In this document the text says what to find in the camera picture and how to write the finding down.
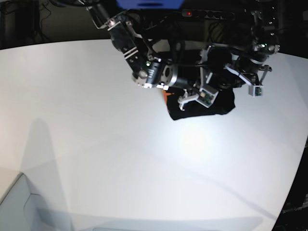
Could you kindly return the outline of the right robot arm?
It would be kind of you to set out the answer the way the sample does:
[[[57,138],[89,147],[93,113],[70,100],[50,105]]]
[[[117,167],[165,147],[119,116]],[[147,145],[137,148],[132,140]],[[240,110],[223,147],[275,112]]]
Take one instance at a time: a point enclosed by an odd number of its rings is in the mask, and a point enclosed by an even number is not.
[[[212,106],[218,91],[207,83],[211,76],[205,74],[206,60],[201,57],[185,63],[184,40],[171,38],[168,41],[170,57],[166,58],[154,50],[160,39],[149,40],[142,19],[133,17],[134,14],[142,17],[142,10],[122,9],[116,3],[103,3],[101,0],[82,5],[90,12],[98,28],[107,28],[113,46],[123,53],[137,85],[145,89],[183,90],[184,94],[178,98],[182,111],[190,102],[197,102],[205,108]]]

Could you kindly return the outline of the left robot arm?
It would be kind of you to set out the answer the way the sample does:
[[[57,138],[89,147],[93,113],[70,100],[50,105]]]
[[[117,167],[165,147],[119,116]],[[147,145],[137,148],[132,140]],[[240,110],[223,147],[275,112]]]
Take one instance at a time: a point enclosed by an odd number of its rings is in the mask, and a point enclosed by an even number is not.
[[[263,80],[272,68],[266,60],[279,49],[275,20],[266,18],[262,11],[251,11],[247,18],[250,23],[246,31],[241,31],[238,45],[230,45],[231,63],[224,69],[229,71],[228,80],[233,88],[248,85],[250,94],[260,95]]]

